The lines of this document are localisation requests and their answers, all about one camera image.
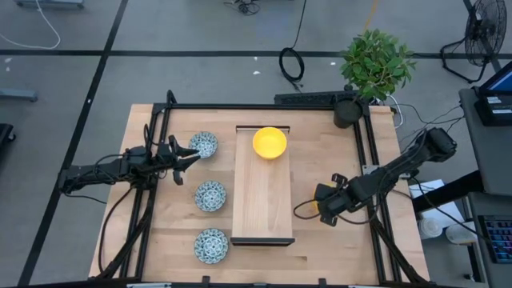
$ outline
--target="black plant pot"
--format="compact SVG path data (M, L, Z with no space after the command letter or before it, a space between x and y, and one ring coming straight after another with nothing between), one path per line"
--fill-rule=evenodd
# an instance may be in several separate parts
M338 128L348 128L359 121L362 116L362 106L359 101L351 98L342 99L334 104L334 124Z

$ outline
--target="ceramic bowl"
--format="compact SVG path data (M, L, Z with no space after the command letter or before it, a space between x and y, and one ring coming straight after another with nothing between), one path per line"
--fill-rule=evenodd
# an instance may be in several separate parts
M224 259L228 247L226 235L219 229L210 228L201 232L195 239L194 252L199 261L215 264Z
M226 189L216 181L206 181L195 191L195 204L205 212L219 210L226 202Z
M199 151L201 158L208 158L217 150L218 141L215 135L210 132L199 132L192 136L189 141L189 148Z

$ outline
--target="wire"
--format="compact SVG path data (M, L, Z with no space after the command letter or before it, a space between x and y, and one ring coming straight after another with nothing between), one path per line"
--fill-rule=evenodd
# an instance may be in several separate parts
M23 47L23 48L53 50L53 49L57 48L57 46L61 43L61 36L58 34L56 29L51 25L50 21L48 21L48 19L46 18L46 16L42 12L41 6L39 5L39 0L35 0L35 3L38 5L38 11L41 14L42 18L45 20L46 24L48 24L48 26L52 29L52 31L57 36L57 44L53 45L52 47L30 46L30 45L25 45L25 44L21 44L21 43L9 40L6 36L4 36L2 34L0 34L0 38L3 38L4 40L6 40L7 42L9 42L9 43L11 43L13 45L20 46L20 47Z
M461 119L462 119L462 118L463 118L463 117L460 117L457 121L455 121L455 122L451 123L450 127L448 127L448 130L447 130L446 132L447 132L447 133L448 133L448 132L450 132L450 129L451 129L455 124L457 124L459 121L461 121Z
M99 248L98 248L98 268L101 273L103 273L103 266L102 266L102 255L103 255L103 243L105 242L105 230L106 230L106 224L108 223L110 216L112 216L112 213L114 212L115 208L119 205L119 203L122 202L128 196L128 194L133 190L132 187L128 189L127 192L124 193L123 196L120 197L120 199L110 208L109 213L105 217L105 221L103 223L102 227L102 233L100 234L100 240L99 240Z
M451 122L451 121L454 121L454 120L457 120L460 118L460 117L457 117L454 119L440 121L440 122L436 122L435 120L428 122L428 121L425 121L422 119L422 116L419 114L418 109L416 109L416 107L411 104L396 103L396 104L391 104L390 106L397 106L398 109L400 108L400 106L407 106L407 107L412 108L414 110L414 112L416 113L416 115L418 116L419 121L424 124L443 124L443 123Z
M392 190L391 190L391 192L394 192L395 194L400 194L401 196L403 196L403 197L407 197L407 198L408 198L408 199L410 199L410 200L412 200L412 199L413 199L410 195L405 194L405 193L403 193L403 192L401 192L401 191L398 191L398 190L395 190L395 189L392 189Z
M66 194L66 193L63 193L63 194L64 194L64 196L69 197L69 198L85 198L85 199L90 199L90 200L99 202L101 204L106 204L106 202L104 202L102 200L99 200L99 199L96 199L96 198L93 198L93 197L90 197L90 196L85 196L85 195L69 195L69 194Z
M435 204L432 203L432 201L430 199L428 199L428 197L426 196L425 192L423 192L423 188L422 188L422 185L420 184L420 182L415 178L415 177L412 177L411 179L413 179L417 184L418 184L418 187L419 187L419 190L420 192L422 192L423 194L423 197L425 198L426 202L429 203L430 206L432 206L432 208L436 209L437 211L439 211L441 214L444 214L445 216L447 216L448 218L450 218L452 221L454 221L455 223L459 224L460 226L462 226L462 228L468 230L469 232L477 235L477 237L479 237L481 240L485 241L487 244L490 244L492 247L496 247L498 248L498 250L500 250L501 252L503 253L506 253L508 255L511 255L511 253L507 250L504 250L503 248L501 248L500 246L494 246L493 242L488 239L487 237L485 237L484 235L480 234L479 232L477 232L476 230L473 230L471 228L469 228L468 226L464 225L464 223L460 222L459 220L455 219L452 215L448 214L447 212L439 209Z
M146 144L146 149L151 150L150 144L158 146L157 143L153 142L153 139L150 139L150 128L147 124L144 124L144 143Z
M378 0L374 0L374 3L372 4L371 6L371 12L370 12L370 16L368 17L368 19L366 20L366 23L365 23L365 27L363 29L363 33L366 32L366 30L368 29L368 25L370 24L371 22L371 19L372 17L374 16L375 14L375 11L377 10L377 4L378 4Z
M403 115L402 115L402 110L400 109L400 104L398 104L398 101L397 99L395 99L393 97L393 95L390 95L391 99L393 99L394 101L394 104L397 106L397 110L398 110L398 115L400 115L400 124L398 124L397 126L395 126L394 128L397 129L397 128L400 128L400 126L403 124Z
M302 4L301 21L298 23L297 36L295 36L295 42L291 49L295 48L295 46L297 45L298 35L301 33L302 20L304 19L304 11L306 10L306 3L307 0L304 0L304 3Z
M304 77L305 66L304 66L304 60L302 60L302 57L297 53L297 51L294 50L294 48L297 45L298 36L301 33L302 20L304 19L304 11L306 10L306 4L307 4L307 0L304 0L304 3L302 4L301 20L298 23L297 35L295 36L294 44L292 45L292 47L284 48L283 50L281 50L281 53L279 53L279 68L281 68L281 73L284 76L284 78L286 80L288 80L288 82L299 93L302 93L300 88L302 88L303 85L300 84L300 81L302 80L302 77ZM294 77L294 76L291 76L290 74L288 74L288 72L286 72L286 69L285 69L284 65L282 64L283 57L285 56L285 54L287 52L290 52L295 57L295 59L297 59L298 65L299 65L300 70L301 70L297 77Z
M372 222L376 217L377 217L377 214L378 214L378 208L380 208L381 206L381 203L377 204L377 208L375 209L375 212L374 214L369 217L367 220L364 220L364 221L360 221L360 222L357 222L357 221L353 221L353 220L349 220L347 218L344 218L343 216L341 216L340 214L338 214L338 218L340 218L341 220L349 223L349 224L353 224L353 225L363 225L363 224L367 224L367 223L370 223Z
M299 214L297 214L297 209L304 206L305 204L307 203L311 203L311 202L315 202L316 200L314 199L311 199L311 200L307 200L307 201L304 201L300 204L298 204L295 208L294 208L294 215L295 217L299 218L299 219L302 219L302 220L310 220L310 219L313 219L313 218L316 218L318 216L320 216L320 213L316 213L315 215L312 215L312 216L301 216Z
M101 182L103 184L107 184L107 185L113 185L116 183L116 180L118 181L120 178L117 178L117 179L114 179L116 178L115 176L113 176L112 174L109 174L107 172L105 172L103 169L101 169L99 167L99 163L107 158L112 158L112 157L122 157L122 154L109 154L107 156L103 156L101 157L99 160L96 161L96 163L94 164L94 167L93 167L93 173L94 173L94 176L96 177L96 180L98 180L98 182ZM99 178L98 178L98 171L104 173L108 178L110 178L110 182L107 182L107 181L100 181Z
M261 7L254 3L254 1L257 0L248 0L248 2L244 2L244 0L236 0L235 2L224 2L224 5L235 11L238 11L240 14L251 16L259 12L261 9ZM234 4L236 3L240 3L238 4L237 8L234 7Z
M428 186L425 186L422 184L422 187L425 188L425 189L429 189L427 192L429 191L432 191L432 190L436 190L437 188L433 188L433 187L428 187ZM409 190L414 190L414 191L419 191L419 188L418 189L415 189L415 188L409 188Z
M441 114L439 116L437 116L434 120L430 121L430 122L427 122L422 128L420 129L417 129L417 130L414 130L411 134L408 134L407 136L405 136L404 138L402 138L400 141L398 141L398 143L401 143L402 141L404 141L405 139L407 139L408 137L416 134L416 132L420 131L420 130L424 130L429 124L441 124L441 122L436 122L436 120L438 120L439 118L443 117L443 116L446 116L448 115L451 111L459 108L460 106L455 106L453 108L451 108L450 110L448 110L446 113L444 114ZM444 122L451 122L451 121L456 121L458 120L459 118L455 118L455 119L451 119L451 120L446 120Z

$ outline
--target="computer screen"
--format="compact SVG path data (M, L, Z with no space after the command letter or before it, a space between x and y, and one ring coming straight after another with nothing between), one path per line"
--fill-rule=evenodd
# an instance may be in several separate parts
M494 83L489 85L489 90L512 92L512 71L508 71Z

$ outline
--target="wooden tabletop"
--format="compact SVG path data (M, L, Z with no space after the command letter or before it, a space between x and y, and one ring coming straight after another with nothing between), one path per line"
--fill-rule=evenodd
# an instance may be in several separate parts
M142 128L150 121L151 109L152 105L132 106L121 150L143 144ZM386 106L371 107L370 111L380 163L386 164L400 154L391 112ZM159 181L142 280L200 282L202 276L209 275L212 282L317 284L319 278L326 278L328 284L378 284L370 227L344 221L330 227L317 218L305 221L293 217L296 242L288 247L230 245L226 258L218 264L207 265L196 259L194 241L202 230L218 228L227 237L231 235L236 126L242 125L290 127L287 149L292 206L311 199L316 185L330 183L332 173L348 179L360 175L354 129L337 128L332 111L172 110L168 135L174 134L180 145L188 146L190 138L199 131L214 133L219 145L212 158L201 159L183 174L183 186L176 186L172 175ZM362 127L369 161L366 132ZM201 211L194 202L196 189L207 180L219 181L228 193L224 207L213 213ZM126 183L112 187L106 213L127 189ZM405 182L399 182L395 189L408 194ZM134 195L132 192L109 220L104 266L126 240ZM411 201L396 193L390 193L387 199L398 248L416 271L428 278ZM314 208L307 206L301 213L312 214ZM343 216L355 221L367 219L366 209L353 214L345 212ZM391 280L387 249L383 244L382 247L387 278ZM91 276L98 274L97 254L98 248L91 264ZM136 256L131 257L129 275L134 274L135 262Z

